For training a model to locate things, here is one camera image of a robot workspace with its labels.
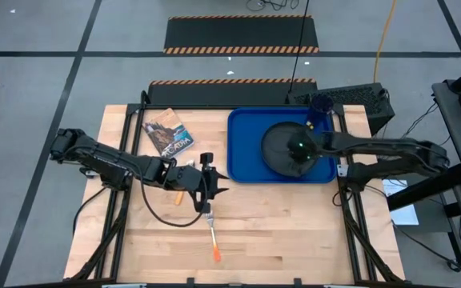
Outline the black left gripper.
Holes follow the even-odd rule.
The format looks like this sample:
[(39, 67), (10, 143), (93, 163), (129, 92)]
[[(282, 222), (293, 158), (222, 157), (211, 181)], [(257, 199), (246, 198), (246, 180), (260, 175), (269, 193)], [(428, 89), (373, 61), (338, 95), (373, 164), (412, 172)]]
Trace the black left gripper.
[(229, 188), (218, 188), (214, 191), (214, 176), (221, 179), (229, 178), (210, 166), (213, 162), (213, 157), (212, 153), (200, 155), (201, 170), (192, 166), (178, 167), (178, 185), (182, 190), (189, 192), (196, 212), (210, 212), (209, 201), (214, 199), (217, 194), (229, 190)]

